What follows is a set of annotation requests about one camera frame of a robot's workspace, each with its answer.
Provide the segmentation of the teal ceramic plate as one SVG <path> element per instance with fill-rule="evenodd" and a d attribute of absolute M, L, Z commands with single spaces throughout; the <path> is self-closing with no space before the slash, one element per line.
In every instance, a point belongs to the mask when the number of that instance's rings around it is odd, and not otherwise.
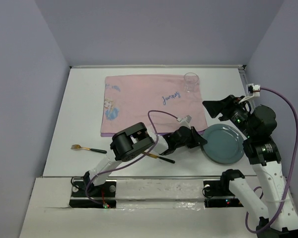
<path fill-rule="evenodd" d="M 214 124 L 204 131 L 203 138 L 207 141 L 203 149 L 215 163 L 230 165 L 244 156 L 243 137 L 232 126 Z"/>

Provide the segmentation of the clear drinking glass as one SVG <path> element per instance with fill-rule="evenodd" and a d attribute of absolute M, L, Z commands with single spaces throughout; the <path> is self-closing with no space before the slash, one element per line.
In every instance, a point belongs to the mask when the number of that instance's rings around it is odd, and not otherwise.
<path fill-rule="evenodd" d="M 188 93 L 194 92 L 195 87 L 199 82 L 199 77 L 193 72 L 186 73 L 184 75 L 184 88 Z"/>

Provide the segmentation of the pink cloth placemat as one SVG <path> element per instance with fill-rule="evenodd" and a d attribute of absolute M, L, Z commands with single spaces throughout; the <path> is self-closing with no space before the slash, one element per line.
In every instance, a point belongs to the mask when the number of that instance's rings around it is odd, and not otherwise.
<path fill-rule="evenodd" d="M 109 137 L 136 123 L 156 127 L 159 134 L 179 128 L 177 118 L 192 117 L 190 125 L 200 132 L 207 121 L 199 86 L 188 93 L 184 77 L 172 74 L 140 74 L 105 78 L 101 136 Z"/>

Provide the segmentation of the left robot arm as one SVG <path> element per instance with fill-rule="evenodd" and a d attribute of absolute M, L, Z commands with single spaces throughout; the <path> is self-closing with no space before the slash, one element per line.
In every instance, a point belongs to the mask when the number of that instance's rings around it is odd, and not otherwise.
<path fill-rule="evenodd" d="M 82 189 L 87 198 L 96 195 L 109 175 L 117 170 L 123 162 L 132 165 L 150 151 L 160 156 L 172 154 L 176 149 L 203 147 L 207 144 L 194 127 L 180 126 L 176 131 L 158 135 L 147 130 L 144 123 L 139 122 L 112 137 L 110 150 L 92 170 L 83 176 Z"/>

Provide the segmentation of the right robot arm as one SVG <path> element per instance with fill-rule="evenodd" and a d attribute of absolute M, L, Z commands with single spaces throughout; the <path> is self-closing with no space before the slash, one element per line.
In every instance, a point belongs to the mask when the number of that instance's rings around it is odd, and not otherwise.
<path fill-rule="evenodd" d="M 219 101 L 204 101 L 212 118 L 231 121 L 246 137 L 243 150 L 262 189 L 262 201 L 245 181 L 239 170 L 222 173 L 219 189 L 237 196 L 246 215 L 258 221 L 250 233 L 259 238 L 298 238 L 298 214 L 289 192 L 290 176 L 284 177 L 279 149 L 271 137 L 277 127 L 275 112 L 264 105 L 252 112 L 246 109 L 246 98 L 229 95 Z"/>

